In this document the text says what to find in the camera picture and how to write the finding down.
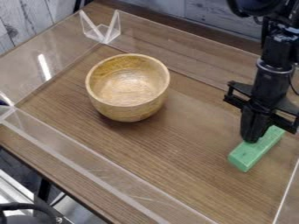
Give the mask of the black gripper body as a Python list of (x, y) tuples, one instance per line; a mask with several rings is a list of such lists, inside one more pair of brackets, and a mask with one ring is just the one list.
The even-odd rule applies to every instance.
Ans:
[(275, 125), (293, 134), (299, 129), (299, 107), (291, 103), (286, 95), (294, 73), (294, 64), (287, 67), (274, 67), (259, 59), (254, 84), (230, 81), (228, 92), (223, 99), (239, 108), (241, 112), (243, 107), (249, 106), (254, 113), (270, 114), (271, 126)]

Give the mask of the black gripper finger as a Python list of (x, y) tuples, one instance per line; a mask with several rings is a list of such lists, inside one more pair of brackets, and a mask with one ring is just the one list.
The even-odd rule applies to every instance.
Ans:
[(254, 143), (257, 141), (254, 134), (254, 121), (255, 113), (249, 106), (245, 106), (241, 117), (241, 135), (247, 143)]
[(255, 119), (253, 124), (254, 142), (257, 142), (259, 138), (266, 134), (270, 126), (271, 126), (271, 115), (262, 112), (255, 112)]

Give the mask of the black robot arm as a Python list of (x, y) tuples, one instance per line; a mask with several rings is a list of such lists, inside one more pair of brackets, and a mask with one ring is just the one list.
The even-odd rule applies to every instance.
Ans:
[(299, 0), (227, 0), (232, 13), (262, 24), (262, 55), (251, 85), (228, 82), (224, 101), (241, 109), (241, 136), (254, 143), (277, 126), (299, 129), (299, 107), (287, 99), (299, 65)]

